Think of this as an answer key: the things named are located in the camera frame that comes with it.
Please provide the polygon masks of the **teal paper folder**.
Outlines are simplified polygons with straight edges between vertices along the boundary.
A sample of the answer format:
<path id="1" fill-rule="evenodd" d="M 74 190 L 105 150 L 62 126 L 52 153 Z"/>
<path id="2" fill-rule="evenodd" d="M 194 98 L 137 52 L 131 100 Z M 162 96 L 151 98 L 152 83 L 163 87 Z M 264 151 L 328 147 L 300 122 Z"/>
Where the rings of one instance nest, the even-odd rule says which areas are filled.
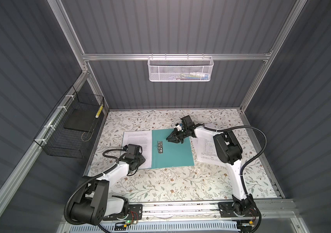
<path id="1" fill-rule="evenodd" d="M 189 138 L 184 143 L 168 142 L 166 138 L 173 129 L 152 131 L 152 167 L 151 169 L 194 166 L 194 158 Z M 157 150 L 157 141 L 163 142 L 163 153 Z"/>

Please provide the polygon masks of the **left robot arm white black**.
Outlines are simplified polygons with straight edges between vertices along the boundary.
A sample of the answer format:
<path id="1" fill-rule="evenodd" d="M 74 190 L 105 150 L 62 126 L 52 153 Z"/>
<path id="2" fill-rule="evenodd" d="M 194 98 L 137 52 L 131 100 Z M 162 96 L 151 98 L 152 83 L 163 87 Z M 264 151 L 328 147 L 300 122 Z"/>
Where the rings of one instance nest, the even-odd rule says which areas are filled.
<path id="1" fill-rule="evenodd" d="M 110 189 L 121 178 L 135 174 L 146 162 L 140 145 L 128 144 L 120 149 L 108 149 L 103 157 L 115 160 L 112 167 L 95 176 L 84 176 L 83 182 L 69 197 L 64 207 L 64 218 L 71 225 L 97 226 L 113 216 L 124 219 L 130 211 L 125 197 L 111 195 Z"/>

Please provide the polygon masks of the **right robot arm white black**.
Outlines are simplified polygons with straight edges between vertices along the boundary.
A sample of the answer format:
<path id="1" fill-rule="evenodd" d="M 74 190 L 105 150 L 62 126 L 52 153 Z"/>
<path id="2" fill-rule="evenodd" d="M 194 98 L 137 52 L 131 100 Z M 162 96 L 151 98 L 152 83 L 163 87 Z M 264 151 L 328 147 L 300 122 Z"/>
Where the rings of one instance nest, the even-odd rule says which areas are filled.
<path id="1" fill-rule="evenodd" d="M 190 116 L 181 118 L 173 131 L 166 138 L 171 143 L 183 143 L 185 138 L 193 137 L 212 142 L 216 156 L 227 168 L 232 186 L 232 210 L 237 216 L 258 213 L 253 196 L 247 192 L 243 172 L 243 148 L 234 134 L 236 129 L 250 128 L 242 125 L 227 129 L 214 129 L 206 124 L 195 124 Z"/>

